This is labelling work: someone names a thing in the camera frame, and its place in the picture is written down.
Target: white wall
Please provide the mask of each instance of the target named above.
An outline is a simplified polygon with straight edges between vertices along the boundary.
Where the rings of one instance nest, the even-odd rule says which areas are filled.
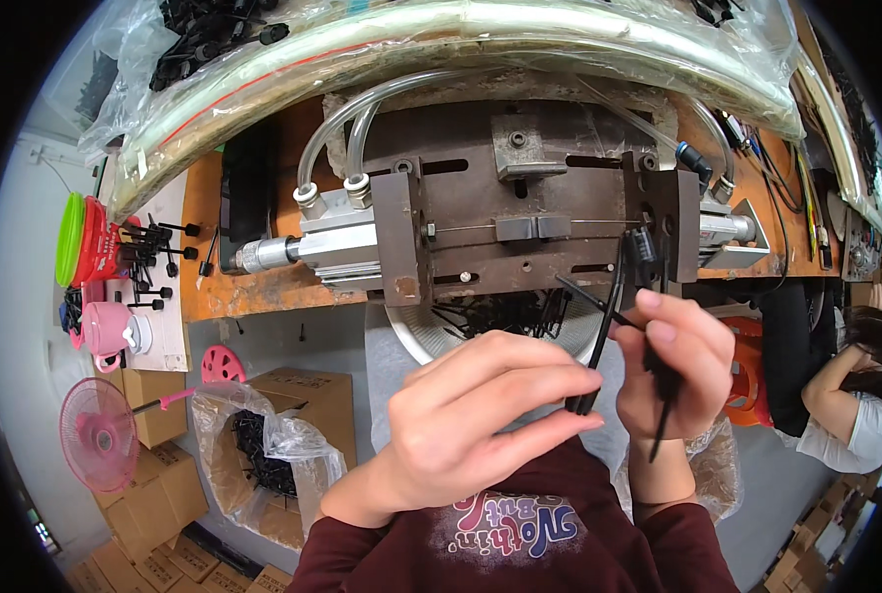
[[[73,146],[20,134],[0,187],[0,427],[66,566],[109,532],[59,445],[62,399],[91,376],[91,362],[57,325],[55,243],[68,192],[44,159],[73,191],[94,189]]]

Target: clear plastic bag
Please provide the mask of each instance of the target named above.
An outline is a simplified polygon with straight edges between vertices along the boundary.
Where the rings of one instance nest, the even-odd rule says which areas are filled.
[[[287,105],[440,66],[619,78],[693,95],[788,139],[803,136],[788,86],[788,45],[768,39],[775,29],[758,25],[766,17],[759,8],[716,30],[697,19],[663,18],[661,0],[376,0],[361,11],[330,4],[297,21],[286,39],[249,43],[155,95],[122,147],[112,220],[136,212],[200,155]],[[753,6],[787,10],[779,0]],[[790,11],[778,20],[791,22]]]
[[[190,399],[190,409],[201,468],[223,515],[272,542],[300,550],[322,495],[346,473],[340,451],[326,442],[315,426],[294,418],[298,409],[277,414],[266,397],[244,383],[216,381],[198,387]],[[292,500],[263,488],[254,490],[254,483],[246,478],[243,465],[247,462],[237,451],[229,422],[241,410],[265,418],[264,455],[292,466],[299,518],[293,513]],[[293,536],[296,522],[301,523],[302,537]]]
[[[112,90],[94,124],[79,137],[79,151],[103,150],[115,137],[128,134],[144,121],[157,61],[180,35],[164,26],[157,0],[117,0],[110,18],[94,32],[95,49],[118,63]]]
[[[698,504],[708,509],[711,521],[718,524],[735,514],[744,500],[741,464],[732,423],[721,414],[714,424],[696,438],[685,441],[685,455],[695,476]],[[632,492],[629,489],[629,452],[613,478],[619,504],[629,520],[632,516]]]

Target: left hand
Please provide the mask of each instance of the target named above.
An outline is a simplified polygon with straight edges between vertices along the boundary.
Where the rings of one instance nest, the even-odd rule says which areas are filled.
[[[595,412],[559,409],[497,433],[525,412],[601,384],[598,371],[555,344],[503,331],[471,339],[408,376],[388,404],[392,441],[337,482],[320,510],[377,528],[401,510],[464,500],[567,438],[599,428]]]

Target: workbench surface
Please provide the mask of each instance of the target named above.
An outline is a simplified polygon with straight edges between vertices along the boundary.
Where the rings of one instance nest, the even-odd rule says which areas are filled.
[[[696,114],[684,105],[675,106],[678,112],[678,137],[698,148],[706,157],[720,162],[717,143],[709,136],[707,128]],[[283,138],[280,150],[279,176],[277,190],[279,205],[275,221],[275,235],[302,235],[300,231],[300,211],[292,199],[296,189],[296,168],[306,141],[322,123],[321,98],[310,99],[289,107],[271,116],[278,125]],[[798,196],[800,185],[795,168],[791,167],[790,151],[776,136],[762,134],[767,151],[777,163],[791,187]],[[784,257],[791,258],[790,276],[839,276],[839,243],[830,242],[833,251],[833,269],[824,271],[820,265],[820,255],[810,259],[810,245],[807,233],[806,216],[788,210],[781,204],[781,214],[787,225],[790,239],[790,254],[786,254],[784,235],[777,212],[767,194],[764,178],[757,164],[737,155],[735,184],[732,205],[748,198],[761,220],[771,254],[752,267],[744,269],[699,269],[699,278],[747,278],[779,276],[783,270]],[[200,225],[201,233],[187,237],[182,233],[182,247],[197,247],[200,257],[207,254],[210,237],[217,225],[220,212],[221,154],[210,153],[190,166],[187,171],[186,192],[182,224]],[[329,167],[325,152],[316,160],[313,181],[321,192],[342,187],[342,180],[336,177]],[[828,227],[831,237],[835,236]],[[220,317],[240,317],[253,313],[331,306],[345,302],[363,302],[364,292],[336,294],[323,287],[311,269],[303,263],[280,267],[259,274],[228,276],[220,273],[217,255],[214,254],[213,274],[200,280],[198,287],[198,261],[181,262],[181,308],[186,323]]]

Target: red plastic container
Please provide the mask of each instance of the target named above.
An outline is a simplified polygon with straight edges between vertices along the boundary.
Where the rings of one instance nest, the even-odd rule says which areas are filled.
[[[127,271],[115,263],[118,253],[118,225],[105,218],[105,207],[92,196],[85,198],[85,224],[79,253],[79,267],[72,286],[113,280]]]

